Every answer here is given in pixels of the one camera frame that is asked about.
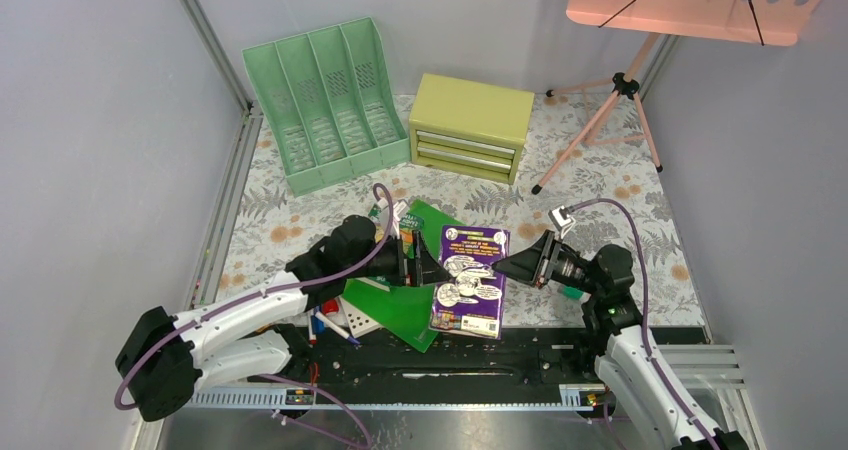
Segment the purple cartoon book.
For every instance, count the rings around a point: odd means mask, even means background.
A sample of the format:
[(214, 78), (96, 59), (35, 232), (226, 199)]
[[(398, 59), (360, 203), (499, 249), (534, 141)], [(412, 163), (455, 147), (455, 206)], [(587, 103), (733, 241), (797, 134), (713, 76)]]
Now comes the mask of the purple cartoon book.
[(501, 338), (506, 277), (494, 263), (509, 255), (510, 233), (491, 227), (445, 225), (439, 261), (450, 278), (434, 288), (429, 328)]

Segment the green Treehouse book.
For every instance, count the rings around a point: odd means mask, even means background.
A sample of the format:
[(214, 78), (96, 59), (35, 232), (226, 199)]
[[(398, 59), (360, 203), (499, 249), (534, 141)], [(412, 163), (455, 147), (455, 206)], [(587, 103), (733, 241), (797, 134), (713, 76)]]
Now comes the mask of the green Treehouse book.
[[(402, 248), (404, 255), (408, 258), (411, 258), (414, 254), (412, 250), (413, 244), (413, 233), (416, 230), (420, 230), (423, 226), (423, 220), (411, 213), (407, 213), (404, 215), (398, 223), (397, 235), (398, 238), (402, 241)], [(362, 277), (358, 278), (358, 281), (366, 283), (368, 285), (374, 286), (383, 291), (389, 291), (392, 287), (392, 284), (389, 282), (387, 277)]]

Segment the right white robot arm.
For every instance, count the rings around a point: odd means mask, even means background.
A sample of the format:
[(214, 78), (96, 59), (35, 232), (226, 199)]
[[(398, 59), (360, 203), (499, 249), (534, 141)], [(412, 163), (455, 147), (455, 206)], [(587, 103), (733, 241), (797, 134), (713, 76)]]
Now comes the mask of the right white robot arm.
[(574, 287), (585, 329), (573, 366), (583, 380), (601, 380), (642, 438), (659, 449), (745, 449), (737, 430), (724, 430), (691, 396), (657, 345), (631, 293), (632, 253), (607, 244), (590, 259), (546, 231), (531, 247), (494, 263), (495, 272), (541, 288)]

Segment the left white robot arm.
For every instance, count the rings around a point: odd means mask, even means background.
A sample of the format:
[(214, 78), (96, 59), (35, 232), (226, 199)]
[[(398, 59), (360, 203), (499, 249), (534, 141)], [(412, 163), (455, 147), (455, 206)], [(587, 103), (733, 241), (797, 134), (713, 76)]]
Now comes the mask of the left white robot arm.
[(299, 380), (309, 371), (308, 351), (277, 333), (261, 337), (254, 331), (321, 306), (350, 279), (383, 278), (411, 287), (450, 279), (420, 232), (405, 245), (390, 230), (377, 240), (376, 231), (372, 220), (348, 216), (263, 284), (176, 315), (161, 306), (143, 313), (115, 361), (122, 378), (116, 408), (137, 410), (154, 422), (208, 387), (258, 374)]

